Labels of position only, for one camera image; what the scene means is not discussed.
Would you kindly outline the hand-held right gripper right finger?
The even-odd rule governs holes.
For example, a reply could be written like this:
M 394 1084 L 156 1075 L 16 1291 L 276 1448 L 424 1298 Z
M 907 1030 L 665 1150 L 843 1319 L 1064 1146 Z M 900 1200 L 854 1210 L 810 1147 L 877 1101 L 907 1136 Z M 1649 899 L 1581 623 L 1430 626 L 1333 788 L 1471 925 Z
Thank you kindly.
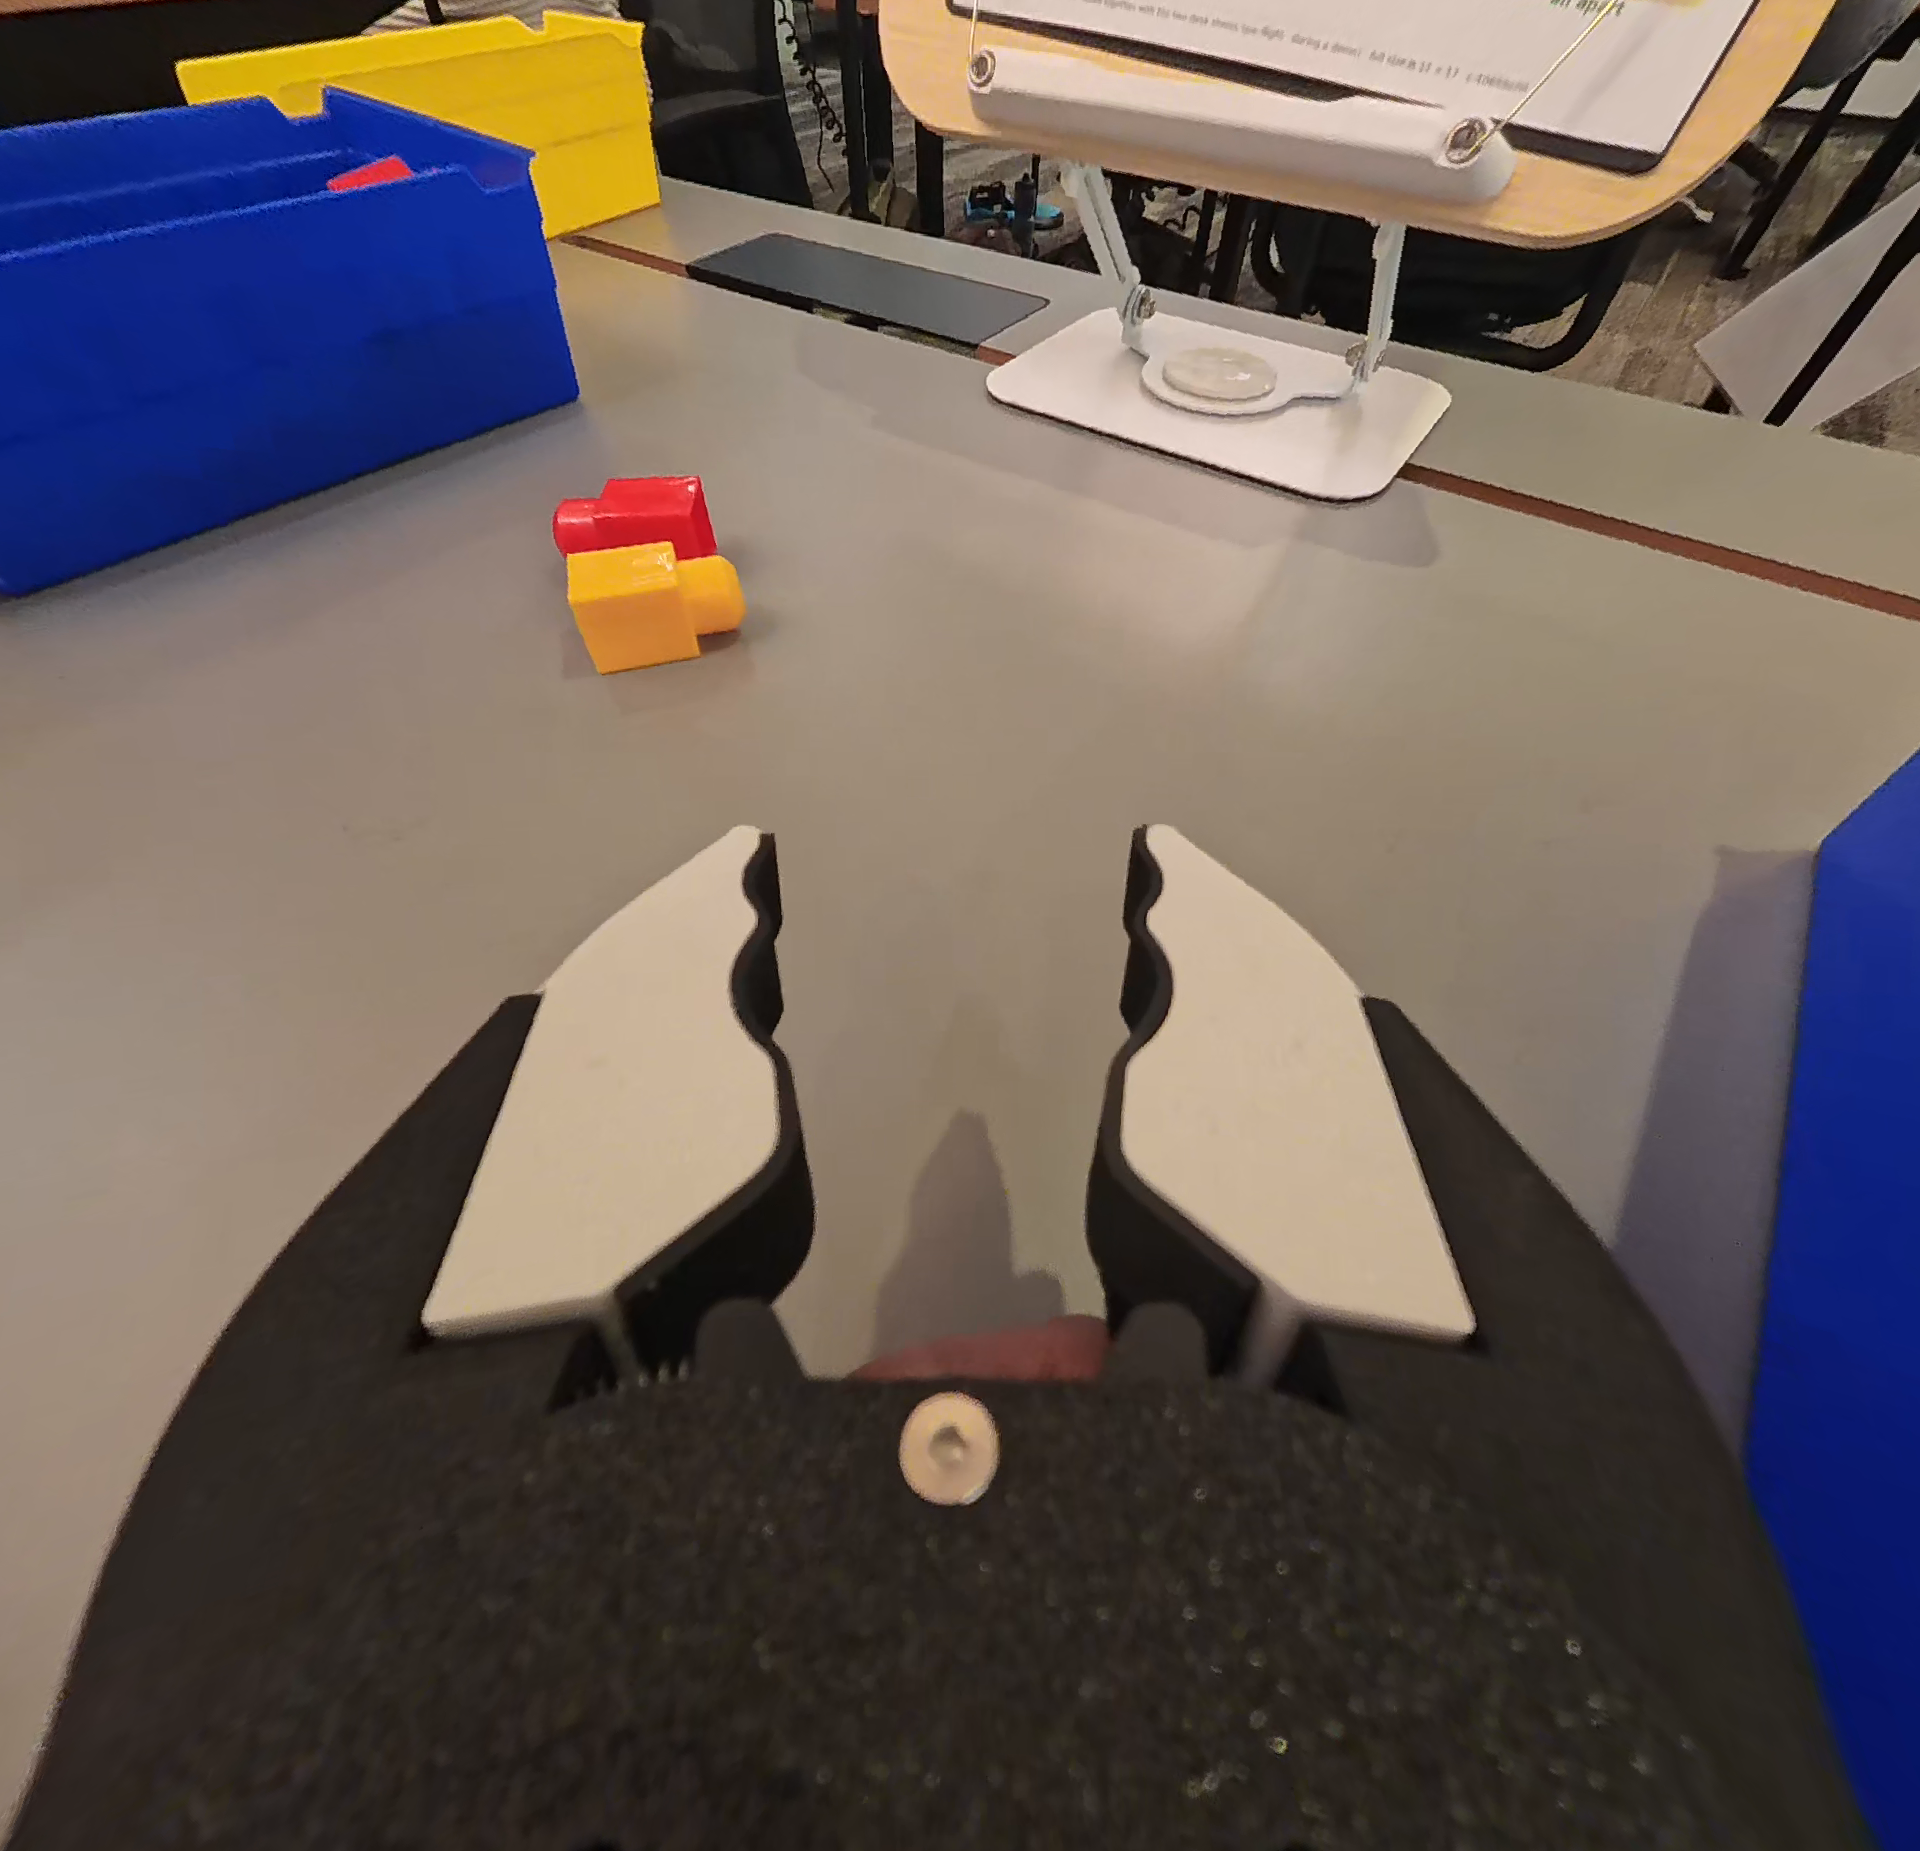
M 1173 826 L 1131 835 L 1124 1041 L 1087 1171 L 1112 1345 L 1273 1389 L 1309 1328 L 1456 1347 L 1476 1314 L 1367 1000 Z

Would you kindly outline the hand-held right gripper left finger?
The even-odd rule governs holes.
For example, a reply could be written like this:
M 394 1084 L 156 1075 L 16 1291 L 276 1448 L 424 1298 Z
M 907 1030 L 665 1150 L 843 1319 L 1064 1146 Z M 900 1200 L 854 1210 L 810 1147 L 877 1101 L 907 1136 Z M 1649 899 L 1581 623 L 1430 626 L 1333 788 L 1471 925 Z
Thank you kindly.
M 781 869 L 737 826 L 626 905 L 540 986 L 443 1262 L 436 1341 L 585 1325 L 638 1371 L 689 1367 L 708 1313 L 774 1304 L 814 1240 L 783 1015 Z

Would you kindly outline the yellow single-stud block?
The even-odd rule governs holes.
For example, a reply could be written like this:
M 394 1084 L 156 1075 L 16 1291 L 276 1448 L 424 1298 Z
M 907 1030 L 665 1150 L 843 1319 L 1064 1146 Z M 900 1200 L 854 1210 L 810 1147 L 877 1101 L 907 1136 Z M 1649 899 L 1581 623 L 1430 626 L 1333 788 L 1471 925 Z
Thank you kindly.
M 566 596 L 600 674 L 698 659 L 742 627 L 747 600 L 733 562 L 632 543 L 566 557 Z

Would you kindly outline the blue plastic bin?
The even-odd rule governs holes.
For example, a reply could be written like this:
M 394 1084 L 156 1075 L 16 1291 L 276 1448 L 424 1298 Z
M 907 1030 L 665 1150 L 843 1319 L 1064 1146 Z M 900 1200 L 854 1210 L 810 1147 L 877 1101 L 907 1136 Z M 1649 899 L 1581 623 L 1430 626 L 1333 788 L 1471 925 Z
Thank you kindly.
M 532 158 L 339 88 L 5 131 L 5 594 L 578 398 Z
M 1819 846 L 1744 1473 L 1861 1811 L 1917 1845 L 1917 759 Z

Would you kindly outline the red single-stud block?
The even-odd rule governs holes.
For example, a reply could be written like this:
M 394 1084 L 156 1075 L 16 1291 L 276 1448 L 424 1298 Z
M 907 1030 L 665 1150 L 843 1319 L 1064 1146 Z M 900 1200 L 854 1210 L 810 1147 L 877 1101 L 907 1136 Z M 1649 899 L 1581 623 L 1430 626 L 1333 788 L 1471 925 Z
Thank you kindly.
M 703 481 L 696 474 L 610 479 L 600 493 L 566 498 L 551 523 L 563 557 L 659 543 L 677 560 L 718 555 Z

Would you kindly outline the flat table hatch cover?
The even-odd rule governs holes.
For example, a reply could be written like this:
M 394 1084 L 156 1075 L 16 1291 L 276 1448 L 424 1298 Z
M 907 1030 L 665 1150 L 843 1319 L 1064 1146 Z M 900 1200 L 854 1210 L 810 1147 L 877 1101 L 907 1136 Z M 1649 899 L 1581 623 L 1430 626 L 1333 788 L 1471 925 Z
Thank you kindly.
M 1045 312 L 1043 296 L 766 231 L 687 262 L 689 279 L 766 303 L 841 315 L 974 351 Z

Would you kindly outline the grey leaning board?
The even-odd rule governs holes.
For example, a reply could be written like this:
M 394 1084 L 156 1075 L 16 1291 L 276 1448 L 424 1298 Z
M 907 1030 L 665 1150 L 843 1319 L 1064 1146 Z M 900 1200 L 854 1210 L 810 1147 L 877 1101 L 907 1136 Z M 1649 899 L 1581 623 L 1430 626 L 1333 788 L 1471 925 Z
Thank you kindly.
M 1917 185 L 1910 184 L 1700 341 L 1702 364 L 1740 418 L 1766 421 L 1776 400 L 1790 393 L 1844 309 L 1916 223 L 1916 211 Z M 1916 260 L 1910 260 L 1786 424 L 1826 424 L 1914 376 L 1916 368 L 1917 272 Z

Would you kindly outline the black tripod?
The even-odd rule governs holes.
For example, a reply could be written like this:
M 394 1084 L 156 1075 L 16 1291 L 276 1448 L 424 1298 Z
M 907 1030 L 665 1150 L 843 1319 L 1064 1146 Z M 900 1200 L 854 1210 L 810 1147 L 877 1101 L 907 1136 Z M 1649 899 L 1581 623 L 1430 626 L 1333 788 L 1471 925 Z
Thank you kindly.
M 1813 390 L 1821 385 L 1826 369 L 1841 357 L 1847 343 L 1853 335 L 1869 322 L 1872 312 L 1881 305 L 1884 296 L 1895 286 L 1895 283 L 1906 275 L 1908 266 L 1917 258 L 1917 215 L 1908 219 L 1908 225 L 1893 237 L 1884 255 L 1869 272 L 1867 281 L 1858 294 L 1847 302 L 1847 305 L 1837 314 L 1833 324 L 1825 329 L 1821 341 L 1815 345 L 1806 362 L 1786 385 L 1777 400 L 1764 415 L 1767 426 L 1786 426 L 1787 420 L 1804 404 Z

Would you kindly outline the yellow plastic bin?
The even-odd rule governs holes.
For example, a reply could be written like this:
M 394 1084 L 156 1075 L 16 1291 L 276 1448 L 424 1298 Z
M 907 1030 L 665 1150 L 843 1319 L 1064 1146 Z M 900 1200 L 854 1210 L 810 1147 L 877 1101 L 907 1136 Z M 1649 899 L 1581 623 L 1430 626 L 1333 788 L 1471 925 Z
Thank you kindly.
M 497 15 L 183 61 L 178 80 L 192 105 L 267 97 L 290 118 L 339 88 L 516 145 L 558 237 L 661 200 L 639 40 L 622 19 Z

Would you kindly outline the white sheet holder ledge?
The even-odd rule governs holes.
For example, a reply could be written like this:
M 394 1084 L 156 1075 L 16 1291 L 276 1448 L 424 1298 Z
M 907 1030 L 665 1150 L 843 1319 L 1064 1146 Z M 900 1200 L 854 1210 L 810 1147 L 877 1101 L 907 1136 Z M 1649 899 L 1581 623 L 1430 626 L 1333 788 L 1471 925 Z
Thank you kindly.
M 1310 100 L 1225 80 L 1149 78 L 1079 58 L 992 46 L 972 54 L 976 114 L 1061 131 L 1117 154 L 1210 160 L 1294 182 L 1480 204 L 1513 182 L 1518 152 L 1479 116 L 1376 97 Z

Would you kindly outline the black mesh office chair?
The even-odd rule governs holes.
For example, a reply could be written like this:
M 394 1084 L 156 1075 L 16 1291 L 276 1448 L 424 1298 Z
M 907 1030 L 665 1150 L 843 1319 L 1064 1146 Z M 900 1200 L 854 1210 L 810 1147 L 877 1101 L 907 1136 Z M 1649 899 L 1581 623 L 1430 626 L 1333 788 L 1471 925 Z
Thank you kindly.
M 774 0 L 618 0 L 618 6 L 639 28 L 661 175 L 810 209 Z

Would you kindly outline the printed instruction sheet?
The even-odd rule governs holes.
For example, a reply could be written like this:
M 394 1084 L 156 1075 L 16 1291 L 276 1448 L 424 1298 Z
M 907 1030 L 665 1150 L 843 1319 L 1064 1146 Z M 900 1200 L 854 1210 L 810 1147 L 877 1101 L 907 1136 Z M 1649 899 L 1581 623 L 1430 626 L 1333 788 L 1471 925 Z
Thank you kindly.
M 1553 160 L 1658 166 L 1757 0 L 947 0 L 1014 29 L 1487 119 Z

